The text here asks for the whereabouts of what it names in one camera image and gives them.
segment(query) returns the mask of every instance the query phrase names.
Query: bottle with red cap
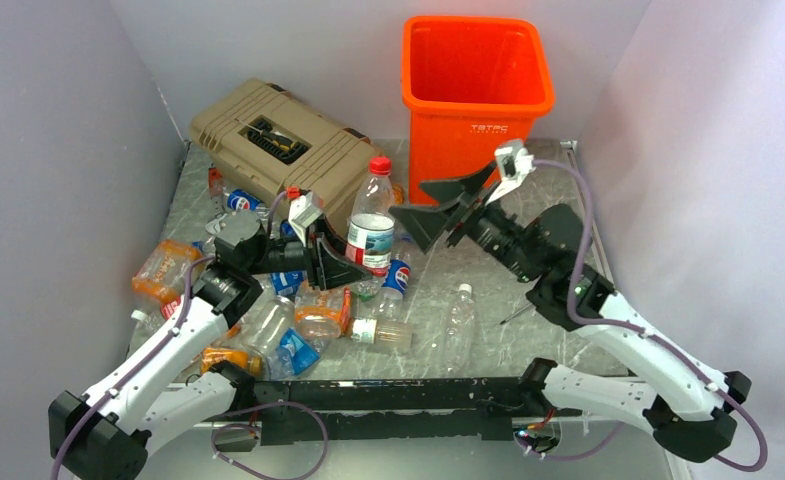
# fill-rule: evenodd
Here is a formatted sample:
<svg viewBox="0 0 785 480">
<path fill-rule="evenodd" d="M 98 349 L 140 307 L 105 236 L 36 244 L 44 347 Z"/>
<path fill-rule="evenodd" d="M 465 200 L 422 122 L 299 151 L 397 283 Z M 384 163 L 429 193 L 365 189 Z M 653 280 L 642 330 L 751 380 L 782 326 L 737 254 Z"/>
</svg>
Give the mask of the bottle with red cap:
<svg viewBox="0 0 785 480">
<path fill-rule="evenodd" d="M 377 294 L 389 270 L 395 239 L 395 220 L 389 215 L 389 207 L 395 204 L 395 191 L 389 181 L 391 168 L 386 157 L 371 159 L 369 175 L 357 191 L 351 212 L 345 255 L 374 274 L 371 280 L 352 287 L 361 300 Z"/>
</svg>

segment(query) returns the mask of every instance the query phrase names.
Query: red bottle cap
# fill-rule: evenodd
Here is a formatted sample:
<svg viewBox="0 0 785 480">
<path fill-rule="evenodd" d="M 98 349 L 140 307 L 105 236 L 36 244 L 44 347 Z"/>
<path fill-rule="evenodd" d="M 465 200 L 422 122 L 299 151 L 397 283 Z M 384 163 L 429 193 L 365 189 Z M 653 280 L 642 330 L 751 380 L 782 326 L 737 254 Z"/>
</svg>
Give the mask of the red bottle cap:
<svg viewBox="0 0 785 480">
<path fill-rule="evenodd" d="M 368 171 L 374 175 L 389 175 L 392 162 L 386 157 L 374 157 L 368 162 Z"/>
</svg>

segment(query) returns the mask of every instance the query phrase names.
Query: blue label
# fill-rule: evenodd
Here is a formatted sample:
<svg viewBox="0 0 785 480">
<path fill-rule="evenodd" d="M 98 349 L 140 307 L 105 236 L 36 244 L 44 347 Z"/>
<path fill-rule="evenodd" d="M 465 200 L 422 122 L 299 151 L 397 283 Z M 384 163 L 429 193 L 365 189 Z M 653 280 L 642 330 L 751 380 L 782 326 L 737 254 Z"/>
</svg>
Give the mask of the blue label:
<svg viewBox="0 0 785 480">
<path fill-rule="evenodd" d="M 384 287 L 394 288 L 401 292 L 407 291 L 407 282 L 410 281 L 410 266 L 400 260 L 392 260 L 389 264 L 389 273 L 386 274 Z"/>
<path fill-rule="evenodd" d="M 284 237 L 295 237 L 298 234 L 295 233 L 295 229 L 292 228 L 292 225 L 289 225 L 288 220 L 283 220 L 283 222 L 280 224 L 280 235 Z"/>
<path fill-rule="evenodd" d="M 258 199 L 238 188 L 227 197 L 227 208 L 231 210 L 256 210 L 259 203 Z"/>
<path fill-rule="evenodd" d="M 304 272 L 272 273 L 269 276 L 271 284 L 274 285 L 274 292 L 283 297 L 297 292 L 301 282 L 304 281 Z"/>
<path fill-rule="evenodd" d="M 295 375 L 300 375 L 320 358 L 318 352 L 307 345 L 298 332 L 291 328 L 283 334 L 280 346 L 286 349 L 292 357 L 292 369 L 295 371 Z"/>
</svg>

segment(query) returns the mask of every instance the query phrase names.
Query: bin rim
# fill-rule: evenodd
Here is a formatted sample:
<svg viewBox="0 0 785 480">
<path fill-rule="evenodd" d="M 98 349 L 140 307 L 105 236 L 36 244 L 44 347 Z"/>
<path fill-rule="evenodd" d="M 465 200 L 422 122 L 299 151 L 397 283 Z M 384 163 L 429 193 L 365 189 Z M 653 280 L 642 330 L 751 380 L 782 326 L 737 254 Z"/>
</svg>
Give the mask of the bin rim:
<svg viewBox="0 0 785 480">
<path fill-rule="evenodd" d="M 454 103 L 422 100 L 413 95 L 410 75 L 410 47 L 413 27 L 419 22 L 460 22 L 504 24 L 521 27 L 530 35 L 533 50 L 539 70 L 539 81 L 542 84 L 545 96 L 541 102 L 531 104 L 505 104 L 505 103 Z M 541 117 L 554 107 L 554 87 L 551 84 L 551 75 L 548 63 L 545 61 L 545 49 L 539 37 L 539 31 L 531 23 L 516 18 L 501 17 L 475 17 L 458 15 L 419 15 L 411 17 L 404 23 L 404 39 L 401 49 L 401 96 L 404 105 L 414 113 L 451 114 L 451 115 L 484 115 L 493 118 L 534 116 Z"/>
</svg>

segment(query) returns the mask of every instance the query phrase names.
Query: robotic arm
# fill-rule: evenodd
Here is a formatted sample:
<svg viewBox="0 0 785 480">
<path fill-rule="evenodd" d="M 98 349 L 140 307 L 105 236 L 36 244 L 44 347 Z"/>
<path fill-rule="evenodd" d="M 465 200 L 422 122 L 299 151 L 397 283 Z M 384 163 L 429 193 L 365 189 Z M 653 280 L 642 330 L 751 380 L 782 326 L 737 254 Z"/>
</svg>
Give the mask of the robotic arm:
<svg viewBox="0 0 785 480">
<path fill-rule="evenodd" d="M 179 391 L 165 389 L 259 298 L 262 287 L 252 275 L 303 270 L 321 289 L 368 278 L 339 253 L 345 242 L 319 203 L 309 192 L 293 202 L 289 217 L 298 239 L 269 238 L 247 210 L 225 217 L 216 259 L 192 288 L 194 296 L 187 291 L 181 308 L 106 378 L 51 404 L 53 475 L 64 465 L 84 480 L 135 478 L 150 455 L 195 423 L 253 401 L 255 379 L 227 361 Z"/>
<path fill-rule="evenodd" d="M 730 413 L 734 407 L 741 410 L 751 381 L 686 353 L 643 319 L 612 283 L 583 265 L 589 228 L 568 205 L 546 209 L 526 227 L 501 209 L 497 200 L 520 186 L 537 163 L 566 168 L 535 161 L 520 140 L 513 140 L 496 149 L 494 163 L 471 176 L 422 182 L 438 206 L 406 205 L 390 212 L 423 251 L 446 231 L 450 247 L 467 236 L 520 282 L 536 280 L 526 296 L 546 320 L 606 349 L 643 380 L 596 377 L 537 358 L 521 377 L 520 388 L 530 403 L 576 408 L 631 424 L 692 462 L 717 456 L 731 444 L 736 421 Z M 484 186 L 496 166 L 501 181 Z"/>
</svg>

